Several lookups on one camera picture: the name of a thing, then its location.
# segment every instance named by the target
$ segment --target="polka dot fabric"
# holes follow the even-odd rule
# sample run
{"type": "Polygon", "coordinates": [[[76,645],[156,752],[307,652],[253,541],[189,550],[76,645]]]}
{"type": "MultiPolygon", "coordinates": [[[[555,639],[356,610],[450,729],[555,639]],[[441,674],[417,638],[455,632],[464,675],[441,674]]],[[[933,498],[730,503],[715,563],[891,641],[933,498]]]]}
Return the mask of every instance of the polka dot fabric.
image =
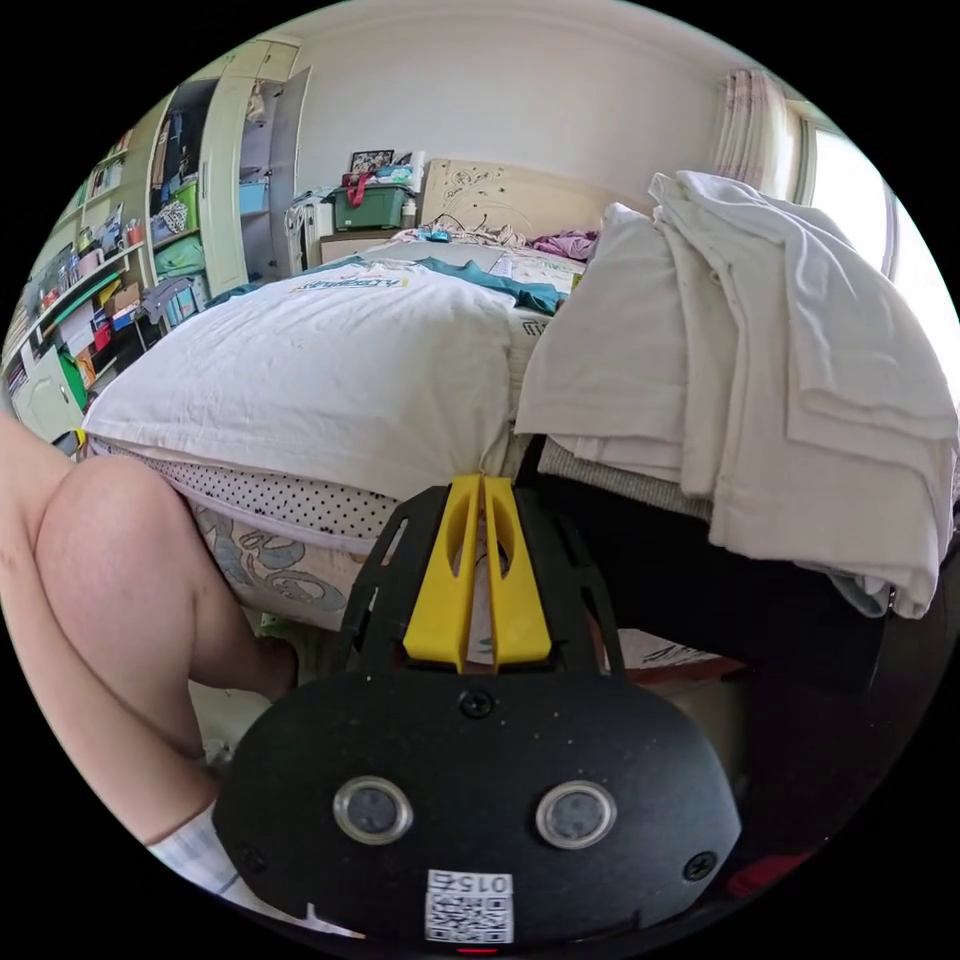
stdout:
{"type": "Polygon", "coordinates": [[[379,493],[320,480],[175,463],[107,444],[98,446],[104,453],[141,460],[184,490],[193,490],[251,517],[270,517],[331,536],[376,540],[397,506],[396,500],[379,493]]]}

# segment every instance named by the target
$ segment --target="headboard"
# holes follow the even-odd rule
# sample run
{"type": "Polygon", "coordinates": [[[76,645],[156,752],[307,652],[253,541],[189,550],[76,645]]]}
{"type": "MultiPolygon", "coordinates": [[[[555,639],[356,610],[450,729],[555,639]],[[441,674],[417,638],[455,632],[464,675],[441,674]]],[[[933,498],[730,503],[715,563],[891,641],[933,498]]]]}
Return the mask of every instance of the headboard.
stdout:
{"type": "Polygon", "coordinates": [[[467,230],[481,223],[491,229],[509,224],[532,239],[561,230],[596,230],[604,210],[615,201],[644,213],[652,207],[649,200],[524,167],[431,160],[420,222],[431,223],[447,214],[467,230]]]}

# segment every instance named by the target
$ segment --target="white wall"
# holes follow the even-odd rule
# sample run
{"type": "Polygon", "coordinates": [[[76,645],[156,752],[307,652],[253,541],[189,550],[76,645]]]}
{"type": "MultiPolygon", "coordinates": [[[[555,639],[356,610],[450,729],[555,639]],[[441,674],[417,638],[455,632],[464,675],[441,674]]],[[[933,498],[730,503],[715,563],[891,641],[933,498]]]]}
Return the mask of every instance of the white wall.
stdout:
{"type": "Polygon", "coordinates": [[[294,69],[313,69],[301,189],[393,148],[644,197],[658,170],[709,166],[723,78],[750,63],[616,0],[350,0],[279,29],[308,37],[294,69]]]}

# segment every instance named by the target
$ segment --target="yellow bracket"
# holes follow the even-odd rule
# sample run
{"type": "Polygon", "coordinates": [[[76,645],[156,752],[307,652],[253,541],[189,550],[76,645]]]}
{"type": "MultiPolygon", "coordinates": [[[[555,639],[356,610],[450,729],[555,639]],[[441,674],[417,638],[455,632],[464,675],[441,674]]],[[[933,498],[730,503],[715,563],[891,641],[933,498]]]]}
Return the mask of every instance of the yellow bracket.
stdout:
{"type": "Polygon", "coordinates": [[[513,487],[506,478],[488,477],[484,492],[494,665],[499,670],[503,664],[546,660],[552,643],[513,487]],[[500,569],[501,548],[505,572],[500,569]]]}
{"type": "Polygon", "coordinates": [[[551,648],[510,481],[458,477],[450,487],[403,645],[411,659],[452,664],[459,673],[466,665],[470,642],[481,498],[487,523],[495,668],[545,660],[551,648]],[[499,562],[501,549],[505,571],[499,562]]]}
{"type": "Polygon", "coordinates": [[[463,673],[470,642],[482,490],[479,474],[453,481],[403,640],[413,660],[453,664],[458,673],[463,673]]]}

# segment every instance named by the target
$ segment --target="blue object on bed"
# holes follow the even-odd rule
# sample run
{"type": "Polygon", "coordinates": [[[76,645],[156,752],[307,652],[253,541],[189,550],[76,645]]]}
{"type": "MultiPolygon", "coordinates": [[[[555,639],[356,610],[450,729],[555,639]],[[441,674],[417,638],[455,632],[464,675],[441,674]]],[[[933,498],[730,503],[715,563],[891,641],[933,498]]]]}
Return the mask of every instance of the blue object on bed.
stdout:
{"type": "MultiPolygon", "coordinates": [[[[442,260],[434,257],[427,257],[423,260],[415,261],[421,267],[426,267],[434,273],[441,273],[448,277],[457,277],[467,283],[475,284],[478,287],[484,287],[487,290],[495,290],[499,293],[506,293],[514,298],[518,307],[526,307],[529,310],[536,310],[537,313],[552,317],[560,304],[566,299],[563,294],[551,283],[517,283],[509,277],[494,277],[481,270],[473,261],[462,267],[454,267],[442,260]]],[[[349,266],[352,263],[361,263],[367,265],[363,257],[348,257],[343,260],[335,260],[333,263],[325,263],[322,266],[307,270],[303,276],[314,273],[323,273],[325,270],[335,270],[340,267],[349,266]]],[[[233,297],[242,297],[254,290],[260,289],[262,284],[245,283],[239,287],[233,287],[230,290],[214,297],[208,304],[207,309],[226,303],[233,297]]]]}

